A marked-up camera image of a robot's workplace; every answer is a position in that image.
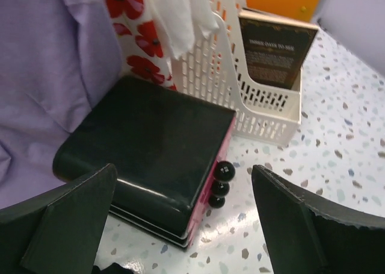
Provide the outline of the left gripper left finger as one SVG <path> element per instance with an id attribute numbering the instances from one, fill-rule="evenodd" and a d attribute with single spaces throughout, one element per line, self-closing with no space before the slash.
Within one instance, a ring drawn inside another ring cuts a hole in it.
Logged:
<path id="1" fill-rule="evenodd" d="M 1 210 L 1 273 L 91 273 L 116 187 L 114 165 Z"/>

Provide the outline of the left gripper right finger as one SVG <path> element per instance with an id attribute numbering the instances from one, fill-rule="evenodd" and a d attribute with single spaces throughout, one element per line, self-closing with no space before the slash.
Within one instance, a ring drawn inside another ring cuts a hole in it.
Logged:
<path id="1" fill-rule="evenodd" d="M 384 218 L 332 202 L 262 165 L 251 174 L 274 273 L 384 273 Z"/>

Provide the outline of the pink top drawer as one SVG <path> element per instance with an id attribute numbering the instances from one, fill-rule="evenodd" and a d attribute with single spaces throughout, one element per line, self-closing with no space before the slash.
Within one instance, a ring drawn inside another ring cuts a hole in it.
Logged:
<path id="1" fill-rule="evenodd" d="M 227 151 L 234 126 L 234 117 L 223 122 L 214 123 L 212 130 L 214 135 L 208 139 L 207 143 L 204 144 L 204 149 L 209 149 L 211 151 L 211 156 L 210 159 L 208 159 L 208 166 L 204 171 L 194 207 L 198 203 L 204 204 L 205 209 L 209 206 L 208 199 L 210 195 L 212 195 L 211 186 L 216 180 L 214 177 L 214 170 L 218 162 L 227 161 Z"/>

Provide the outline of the pink drawer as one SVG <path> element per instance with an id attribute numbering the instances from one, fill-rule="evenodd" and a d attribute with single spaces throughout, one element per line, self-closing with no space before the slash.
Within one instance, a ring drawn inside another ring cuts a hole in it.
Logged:
<path id="1" fill-rule="evenodd" d="M 204 212 L 205 212 L 205 205 L 200 203 L 196 204 L 196 206 L 192 211 L 192 215 L 188 223 L 188 227 L 187 227 L 188 234 L 190 234 L 193 231 L 196 224 L 202 221 L 202 215 Z"/>
<path id="2" fill-rule="evenodd" d="M 200 231 L 200 226 L 198 224 L 195 224 L 188 237 L 188 244 L 185 248 L 185 251 L 189 250 L 194 245 L 194 242 L 197 236 L 199 235 L 199 231 Z"/>
<path id="3" fill-rule="evenodd" d="M 204 144 L 204 149 L 209 149 L 211 151 L 211 156 L 210 159 L 208 159 L 208 166 L 204 171 L 194 207 L 198 203 L 204 204 L 205 209 L 209 206 L 208 199 L 210 195 L 212 195 L 211 186 L 216 180 L 214 177 L 214 170 L 218 162 L 227 161 L 227 151 L 234 126 L 234 117 L 223 122 L 214 123 L 212 130 L 214 135 L 208 139 L 207 143 Z"/>

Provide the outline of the black drawer cabinet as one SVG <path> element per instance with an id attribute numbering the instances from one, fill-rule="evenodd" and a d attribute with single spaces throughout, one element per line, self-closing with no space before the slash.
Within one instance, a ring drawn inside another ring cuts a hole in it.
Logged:
<path id="1" fill-rule="evenodd" d="M 110 163 L 117 183 L 110 211 L 185 249 L 211 151 L 215 122 L 235 112 L 131 76 L 120 78 L 60 146 L 64 181 Z"/>

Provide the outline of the dark hardcover book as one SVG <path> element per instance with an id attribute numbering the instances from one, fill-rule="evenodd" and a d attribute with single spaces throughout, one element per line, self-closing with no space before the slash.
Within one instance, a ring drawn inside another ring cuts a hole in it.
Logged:
<path id="1" fill-rule="evenodd" d="M 250 78 L 291 89 L 319 27 L 259 10 L 242 9 L 238 17 Z"/>

